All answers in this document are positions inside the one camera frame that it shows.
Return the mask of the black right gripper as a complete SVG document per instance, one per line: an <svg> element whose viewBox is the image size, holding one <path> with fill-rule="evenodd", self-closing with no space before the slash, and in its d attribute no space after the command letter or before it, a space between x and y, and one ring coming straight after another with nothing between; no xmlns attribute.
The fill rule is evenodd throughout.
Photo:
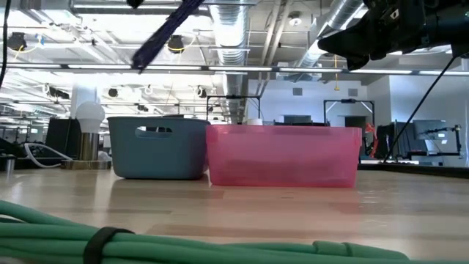
<svg viewBox="0 0 469 264"><path fill-rule="evenodd" d="M319 49L347 60L348 70L358 70L370 60L406 48L406 42L423 29L424 0L363 0L365 21L318 41Z"/></svg>

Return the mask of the black ceiling device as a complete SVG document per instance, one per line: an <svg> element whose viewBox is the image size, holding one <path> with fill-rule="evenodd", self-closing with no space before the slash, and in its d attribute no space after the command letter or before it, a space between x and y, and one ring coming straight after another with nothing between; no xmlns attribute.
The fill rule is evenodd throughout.
<svg viewBox="0 0 469 264"><path fill-rule="evenodd" d="M13 32L7 39L7 47L14 51L23 51L27 48L25 34L23 32Z"/></svg>
<svg viewBox="0 0 469 264"><path fill-rule="evenodd" d="M173 54L181 54L185 49L183 36L178 34L172 35L167 42L167 49Z"/></svg>

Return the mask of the long ceiling light strip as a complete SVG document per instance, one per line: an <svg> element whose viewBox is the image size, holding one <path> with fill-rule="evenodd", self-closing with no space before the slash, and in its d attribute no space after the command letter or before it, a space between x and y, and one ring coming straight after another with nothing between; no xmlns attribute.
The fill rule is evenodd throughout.
<svg viewBox="0 0 469 264"><path fill-rule="evenodd" d="M41 63L8 63L12 69L38 70L133 70L130 65L90 65L90 64L41 64ZM222 73L334 73L352 75L392 75L392 76L438 76L442 70L403 70L403 69L359 69L347 70L332 67L255 67L255 66L207 66L207 65L150 65L145 70L153 71L195 71Z"/></svg>

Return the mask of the red background object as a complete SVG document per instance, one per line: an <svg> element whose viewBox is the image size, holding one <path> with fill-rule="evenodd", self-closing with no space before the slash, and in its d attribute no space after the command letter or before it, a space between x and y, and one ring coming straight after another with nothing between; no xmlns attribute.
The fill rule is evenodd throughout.
<svg viewBox="0 0 469 264"><path fill-rule="evenodd" d="M363 143L365 146L365 154L370 158L374 158L377 151L378 139L376 128L371 123L366 124Z"/></svg>

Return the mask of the black background cabinet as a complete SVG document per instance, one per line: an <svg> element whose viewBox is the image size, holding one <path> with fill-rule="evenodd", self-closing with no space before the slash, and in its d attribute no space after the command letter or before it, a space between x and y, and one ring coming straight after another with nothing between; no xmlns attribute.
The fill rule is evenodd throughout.
<svg viewBox="0 0 469 264"><path fill-rule="evenodd" d="M412 123L407 125L402 135L397 139L394 148L391 148L391 145L404 126L404 122L391 122L387 125L379 125L377 127L375 158L384 159L389 151L391 151L392 158L408 157L407 153L411 151L411 141L414 140L414 127Z"/></svg>

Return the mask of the red translucent plastic bin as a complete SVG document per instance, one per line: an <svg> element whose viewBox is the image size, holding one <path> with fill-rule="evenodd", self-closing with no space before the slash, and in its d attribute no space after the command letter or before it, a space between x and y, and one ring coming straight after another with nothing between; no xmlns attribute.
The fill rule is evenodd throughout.
<svg viewBox="0 0 469 264"><path fill-rule="evenodd" d="M353 188L362 131L351 127L210 125L217 186Z"/></svg>

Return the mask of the bulb lamp with brass base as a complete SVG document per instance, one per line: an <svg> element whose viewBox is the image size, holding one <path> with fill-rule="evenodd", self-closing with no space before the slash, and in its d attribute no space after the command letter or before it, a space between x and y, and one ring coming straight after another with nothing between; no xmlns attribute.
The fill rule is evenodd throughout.
<svg viewBox="0 0 469 264"><path fill-rule="evenodd" d="M103 107L97 102L87 101L78 106L75 113L81 129L78 157L63 160L62 169L105 170L111 168L111 161L100 160L98 152L100 125L105 115Z"/></svg>

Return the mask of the black background monitor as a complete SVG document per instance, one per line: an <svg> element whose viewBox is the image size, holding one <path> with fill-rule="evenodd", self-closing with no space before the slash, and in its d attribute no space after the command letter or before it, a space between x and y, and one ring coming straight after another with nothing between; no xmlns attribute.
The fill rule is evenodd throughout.
<svg viewBox="0 0 469 264"><path fill-rule="evenodd" d="M77 119L49 120L45 145L65 154L77 158L80 149L81 128Z"/></svg>

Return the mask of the teal plastic basket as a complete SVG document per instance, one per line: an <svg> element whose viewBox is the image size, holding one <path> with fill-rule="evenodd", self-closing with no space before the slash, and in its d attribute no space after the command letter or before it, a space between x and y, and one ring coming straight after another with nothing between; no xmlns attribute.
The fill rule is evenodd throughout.
<svg viewBox="0 0 469 264"><path fill-rule="evenodd" d="M207 166L206 120L109 117L114 173L125 179L198 180Z"/></svg>

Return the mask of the slanted silver ventilation duct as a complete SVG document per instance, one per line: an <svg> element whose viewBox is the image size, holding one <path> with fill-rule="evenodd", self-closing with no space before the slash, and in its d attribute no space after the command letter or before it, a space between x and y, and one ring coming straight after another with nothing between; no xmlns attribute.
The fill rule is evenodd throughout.
<svg viewBox="0 0 469 264"><path fill-rule="evenodd" d="M318 47L318 42L330 34L345 29L363 7L363 0L333 0L329 12L313 20L308 35L309 46L295 66L315 66L320 57L325 54L325 51Z"/></svg>

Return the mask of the black stand frame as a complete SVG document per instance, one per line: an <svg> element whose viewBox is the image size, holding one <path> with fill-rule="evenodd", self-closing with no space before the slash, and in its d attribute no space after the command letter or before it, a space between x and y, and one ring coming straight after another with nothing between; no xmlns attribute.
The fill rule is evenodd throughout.
<svg viewBox="0 0 469 264"><path fill-rule="evenodd" d="M211 108L227 108L227 113L222 116L230 123L240 124L247 116L246 106L249 103L254 105L257 117L261 119L261 97L258 95L208 95L205 98L205 119L208 120Z"/></svg>
<svg viewBox="0 0 469 264"><path fill-rule="evenodd" d="M348 99L340 99L340 100L334 100L334 99L328 99L324 100L322 102L322 107L323 107L323 123L325 125L329 124L327 114L328 112L337 104L355 104L355 103L360 103L363 107L365 107L371 114L372 114L372 124L376 125L376 117L375 117L375 103L373 100L356 100L353 98L348 98Z"/></svg>

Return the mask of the black aluminium table frame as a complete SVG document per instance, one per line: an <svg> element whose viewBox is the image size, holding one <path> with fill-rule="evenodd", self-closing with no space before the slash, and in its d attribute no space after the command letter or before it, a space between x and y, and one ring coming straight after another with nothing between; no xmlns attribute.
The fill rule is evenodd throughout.
<svg viewBox="0 0 469 264"><path fill-rule="evenodd" d="M0 156L0 172L5 171L7 161L11 157ZM14 169L39 168L29 158L15 158ZM45 165L60 164L61 158L40 158ZM431 175L438 177L452 177L469 180L469 168L446 166L421 166L415 164L359 164L358 171L385 171L416 175Z"/></svg>

